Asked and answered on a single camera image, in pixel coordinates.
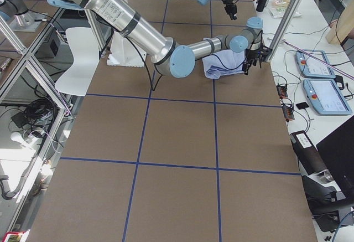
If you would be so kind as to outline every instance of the white table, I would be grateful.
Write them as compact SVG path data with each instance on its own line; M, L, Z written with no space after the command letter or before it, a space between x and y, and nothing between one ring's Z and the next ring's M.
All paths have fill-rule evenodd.
M272 0L269 1L268 6L264 9L263 12L257 12L257 16L261 17L264 21L263 39L267 46L270 45L271 40L274 37L274 33L276 32L277 27L281 21L280 18L272 17L269 11L269 7L271 7L271 5L272 5ZM327 56L331 64L338 64L349 60L346 53L344 52L338 54L329 54L329 53L341 52L343 51L343 49L339 45L333 45L327 42L325 37L326 34L329 32L330 28L323 29L328 24L325 18L323 17L323 15L321 14L320 10L318 9L318 7L316 6L314 0L302 0L297 11L301 13L302 16L293 18L287 30L288 34L285 34L284 36L285 40L290 42L292 45L297 46L298 48L314 49L316 47L315 48L316 50L325 51L327 53ZM312 33L318 30L322 30L322 31L313 33L311 35L289 33L289 32ZM290 75L286 71L284 54L288 50L294 50L294 49L285 45L284 43L282 43L279 46L271 61L272 70L275 72L274 73L275 75L279 73L279 75L285 77L288 83L297 83L298 78ZM300 70L295 62L295 52L288 52L286 54L286 64L289 72L293 73L294 75L300 74ZM340 65L338 66L338 68L351 75L354 74L354 68L351 63ZM281 79L279 77L275 77L274 80L276 83L278 82L278 80L279 83L285 83L284 79ZM349 88L351 89L352 92L354 92L354 82L346 77L343 77L343 80L344 83L349 84ZM299 102L304 102L304 101L310 104L310 102L306 98L306 94L303 89L302 83L300 83L297 88L295 84L288 85L287 92L289 98L294 104L297 104ZM349 92L346 89L342 92L344 95L349 94ZM351 109L354 109L354 100L348 101L348 104L351 107ZM304 110L297 110L297 111L301 111L301 114L303 114L306 118L308 118ZM311 126L307 134L309 138L312 140L314 145L320 142L334 129L339 127L342 123L344 123L346 120L348 120L351 117L351 116L320 116L312 109L311 106L310 108L307 109L307 111L309 113L310 118L313 119L311 120ZM288 126L289 134L296 131L305 130L306 128L305 120L297 113L295 113L294 116L295 116L295 120L289 122L289 126ZM323 241L323 238L325 238L327 235L333 236L333 234L330 234L329 232L323 233L315 222L314 225L316 229L317 238L319 241ZM345 228L342 228L339 231L336 237L336 242L349 242L352 241L353 238L354 238L354 226L347 226Z

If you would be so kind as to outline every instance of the folded towel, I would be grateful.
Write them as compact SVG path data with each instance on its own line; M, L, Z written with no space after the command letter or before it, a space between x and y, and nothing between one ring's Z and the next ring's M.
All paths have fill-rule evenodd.
M202 61L205 76L209 79L219 79L220 76L243 73L244 52L235 53L232 50L223 50L206 56Z

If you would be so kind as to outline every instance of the black monitor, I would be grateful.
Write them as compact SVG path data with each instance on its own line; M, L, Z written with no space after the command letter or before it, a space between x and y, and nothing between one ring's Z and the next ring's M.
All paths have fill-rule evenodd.
M354 198L354 116L317 144L317 150L346 198Z

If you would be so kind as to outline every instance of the light blue cap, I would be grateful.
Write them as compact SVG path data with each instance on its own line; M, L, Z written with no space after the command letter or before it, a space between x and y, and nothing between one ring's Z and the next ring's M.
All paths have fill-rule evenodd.
M263 20L260 17L249 18L246 26L250 27L252 29L262 29L263 28Z
M46 0L48 4L58 7L58 8L66 8L66 9L72 9L74 11L83 11L84 9L81 8L79 5L75 3L70 3L70 2L65 2L62 0Z
M2 11L0 11L0 16L7 22L10 19L10 16Z
M248 47L248 40L242 35L233 37L230 41L230 49L235 53L240 53Z
M175 78L187 77L194 69L195 57L192 49L186 45L178 46L170 58L170 72Z
M207 5L207 3L209 2L209 0L197 0L199 4L201 4L202 6Z

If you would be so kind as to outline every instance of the blue cable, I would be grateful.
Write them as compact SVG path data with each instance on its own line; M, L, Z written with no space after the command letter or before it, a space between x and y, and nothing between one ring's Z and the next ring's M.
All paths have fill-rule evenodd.
M342 226L344 220L345 220L349 215L351 215L351 214L353 214L353 213L354 213L354 210L351 211L351 212L349 212L349 213L348 213L346 216L344 216L344 218L339 222L339 225L338 225L338 227L337 227L337 230L336 230L336 232L334 233L332 242L334 242L334 240L336 239L337 233L338 233L339 229L341 228L341 226Z

